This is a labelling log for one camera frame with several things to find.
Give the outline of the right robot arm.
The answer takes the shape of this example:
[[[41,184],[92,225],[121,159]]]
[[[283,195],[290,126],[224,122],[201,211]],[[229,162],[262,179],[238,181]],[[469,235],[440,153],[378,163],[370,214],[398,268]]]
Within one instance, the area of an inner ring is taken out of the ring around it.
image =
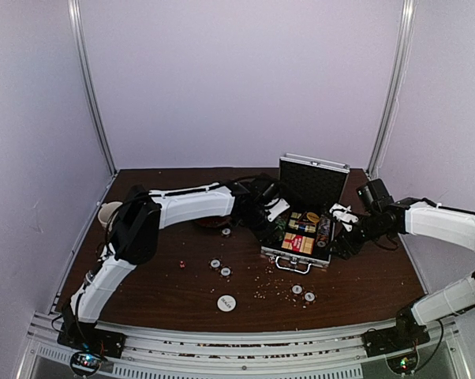
[[[401,235],[406,241],[427,241],[431,248],[472,254],[475,264],[475,211],[451,208],[426,197],[395,200],[381,179],[359,187],[357,196],[364,214],[340,204],[329,211],[342,225],[329,245],[332,254],[350,259],[368,242]],[[406,348],[427,324],[471,309],[475,309],[475,269],[399,310],[389,340],[397,348]]]

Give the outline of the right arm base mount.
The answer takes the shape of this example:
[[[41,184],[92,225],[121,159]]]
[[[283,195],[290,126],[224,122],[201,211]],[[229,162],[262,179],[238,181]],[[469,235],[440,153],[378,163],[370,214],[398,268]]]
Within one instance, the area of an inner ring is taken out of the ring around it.
[[[362,335],[369,358],[408,350],[387,359],[388,368],[396,374],[412,374],[420,365],[418,347],[430,341],[424,325],[419,325],[409,310],[399,311],[390,328],[370,328]]]

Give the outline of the red playing card box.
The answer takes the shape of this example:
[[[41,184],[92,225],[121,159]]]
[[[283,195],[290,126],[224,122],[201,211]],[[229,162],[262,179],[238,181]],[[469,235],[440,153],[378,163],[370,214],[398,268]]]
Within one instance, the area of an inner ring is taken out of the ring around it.
[[[295,233],[286,233],[282,240],[282,248],[294,253],[311,255],[315,239]]]

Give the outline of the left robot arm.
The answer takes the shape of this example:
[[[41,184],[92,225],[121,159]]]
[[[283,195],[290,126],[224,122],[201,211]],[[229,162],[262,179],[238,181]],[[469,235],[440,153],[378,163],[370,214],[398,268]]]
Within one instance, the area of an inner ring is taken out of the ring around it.
[[[133,186],[106,222],[96,266],[62,308],[65,333],[82,351],[98,344],[94,327],[103,307],[128,274],[154,257],[164,228],[229,217],[263,242],[274,234],[275,220],[289,207],[279,181],[268,175],[173,190]]]

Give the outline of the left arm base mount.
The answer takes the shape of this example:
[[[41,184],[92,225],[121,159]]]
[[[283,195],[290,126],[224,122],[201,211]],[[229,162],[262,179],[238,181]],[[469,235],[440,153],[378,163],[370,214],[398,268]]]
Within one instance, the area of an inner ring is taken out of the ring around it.
[[[69,368],[73,373],[88,378],[98,373],[110,358],[122,356],[125,339],[120,332],[98,329],[95,324],[64,317],[57,342],[74,350],[69,358]]]

